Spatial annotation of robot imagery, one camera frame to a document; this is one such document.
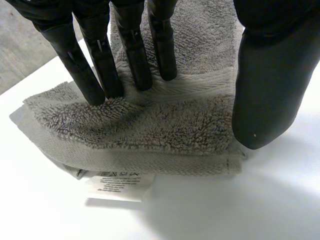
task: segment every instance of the gray towel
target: gray towel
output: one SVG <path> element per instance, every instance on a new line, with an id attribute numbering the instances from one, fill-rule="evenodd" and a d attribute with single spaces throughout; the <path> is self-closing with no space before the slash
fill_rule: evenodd
<path id="1" fill-rule="evenodd" d="M 110 22 L 125 98 L 90 106 L 74 82 L 65 82 L 26 99 L 11 120 L 78 178 L 85 171 L 238 173 L 244 154 L 231 116 L 242 27 L 233 1 L 178 1 L 171 20 L 178 76 L 170 82 L 157 69 L 145 9 L 141 32 L 154 81 L 147 92 L 135 89 L 113 14 Z"/>

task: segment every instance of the robotic hand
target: robotic hand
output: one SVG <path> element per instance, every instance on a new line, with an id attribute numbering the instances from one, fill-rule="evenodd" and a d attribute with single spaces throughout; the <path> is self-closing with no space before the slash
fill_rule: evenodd
<path id="1" fill-rule="evenodd" d="M 110 0 L 6 0 L 51 43 L 85 99 L 101 105 L 107 98 L 124 95 L 112 55 L 107 29 Z M 149 0 L 148 16 L 154 50 L 161 77 L 170 81 L 177 76 L 173 29 L 170 18 L 177 0 Z M 116 25 L 139 91 L 152 87 L 146 50 L 140 32 L 144 0 L 112 0 Z M 91 59 L 97 70 L 98 83 L 86 61 L 73 28 L 74 13 Z"/>
<path id="2" fill-rule="evenodd" d="M 100 105 L 124 94 L 107 38 L 109 0 L 6 0 L 52 44 L 87 101 Z M 111 0 L 138 90 L 152 78 L 140 33 L 144 0 Z M 170 18 L 177 0 L 148 0 L 148 14 L 161 77 L 177 75 Z M 294 122 L 320 60 L 320 0 L 233 0 L 245 26 L 239 48 L 232 115 L 235 138 L 259 149 Z M 97 69 L 101 89 L 75 38 L 72 14 Z"/>

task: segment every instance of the black rubber fingertip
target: black rubber fingertip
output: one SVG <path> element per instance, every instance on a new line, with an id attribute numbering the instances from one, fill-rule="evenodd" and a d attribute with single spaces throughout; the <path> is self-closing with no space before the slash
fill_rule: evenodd
<path id="1" fill-rule="evenodd" d="M 143 78 L 136 79 L 135 87 L 141 92 L 151 89 L 152 86 L 153 86 L 153 81 L 152 81 L 151 74 L 146 73 L 146 75 L 144 75 Z"/>
<path id="2" fill-rule="evenodd" d="M 86 96 L 84 97 L 86 98 L 87 102 L 93 106 L 102 105 L 106 100 L 105 93 L 102 89 L 97 92 L 89 93 L 87 97 Z"/>
<path id="3" fill-rule="evenodd" d="M 176 68 L 163 69 L 160 75 L 163 80 L 169 82 L 177 77 L 178 71 Z"/>

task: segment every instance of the washcloth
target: washcloth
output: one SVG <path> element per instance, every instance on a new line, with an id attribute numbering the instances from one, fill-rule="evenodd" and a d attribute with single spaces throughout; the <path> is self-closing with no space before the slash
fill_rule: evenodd
<path id="1" fill-rule="evenodd" d="M 169 82 L 159 74 L 145 8 L 141 33 L 153 78 L 145 92 L 134 87 L 112 7 L 110 17 L 111 49 L 125 98 L 90 106 L 74 82 L 64 82 L 26 99 L 11 120 L 77 178 L 85 171 L 239 173 L 245 155 L 231 119 L 243 28 L 233 1 L 177 2 L 171 24 L 178 76 Z"/>

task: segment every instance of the terry cloth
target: terry cloth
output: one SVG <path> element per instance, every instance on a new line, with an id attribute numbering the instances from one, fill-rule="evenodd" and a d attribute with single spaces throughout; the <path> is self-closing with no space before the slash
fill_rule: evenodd
<path id="1" fill-rule="evenodd" d="M 74 82 L 31 96 L 11 120 L 73 176 L 136 171 L 185 176 L 236 174 L 245 157 L 231 127 L 242 26 L 232 0 L 179 0 L 176 79 L 160 77 L 147 7 L 141 33 L 153 88 L 138 92 L 110 14 L 111 48 L 126 96 L 90 106 Z"/>

